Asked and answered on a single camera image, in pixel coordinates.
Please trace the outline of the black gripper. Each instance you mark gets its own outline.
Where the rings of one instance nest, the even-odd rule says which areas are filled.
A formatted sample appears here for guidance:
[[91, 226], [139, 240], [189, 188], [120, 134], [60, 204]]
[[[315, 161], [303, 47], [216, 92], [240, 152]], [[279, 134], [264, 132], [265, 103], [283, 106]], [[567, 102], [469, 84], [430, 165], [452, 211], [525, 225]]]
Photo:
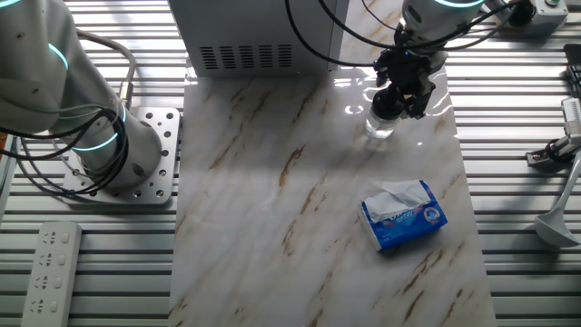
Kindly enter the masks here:
[[386, 49], [374, 63], [376, 86], [390, 81], [404, 91], [405, 113], [409, 118], [421, 119], [426, 114], [428, 101], [435, 84], [429, 77], [436, 73], [448, 59], [444, 50], [416, 52], [413, 50]]

